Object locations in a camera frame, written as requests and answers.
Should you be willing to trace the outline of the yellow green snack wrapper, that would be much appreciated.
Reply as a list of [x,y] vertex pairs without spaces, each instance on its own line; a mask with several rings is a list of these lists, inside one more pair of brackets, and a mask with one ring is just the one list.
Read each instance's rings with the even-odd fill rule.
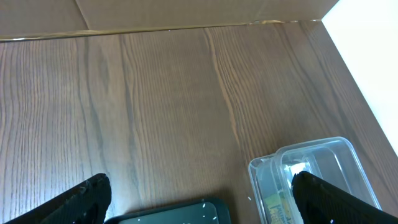
[[283,195],[273,194],[264,199],[271,224],[292,224],[288,201]]

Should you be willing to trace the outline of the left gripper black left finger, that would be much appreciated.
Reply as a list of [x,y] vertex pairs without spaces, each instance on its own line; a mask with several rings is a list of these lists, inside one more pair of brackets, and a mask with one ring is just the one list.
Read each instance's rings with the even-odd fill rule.
[[6,224],[102,224],[111,203],[111,185],[99,173]]

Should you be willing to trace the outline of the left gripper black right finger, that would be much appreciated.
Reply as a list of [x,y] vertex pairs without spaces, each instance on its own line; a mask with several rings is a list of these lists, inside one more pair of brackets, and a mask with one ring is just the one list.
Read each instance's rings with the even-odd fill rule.
[[292,193],[304,224],[397,224],[397,217],[307,171],[294,175]]

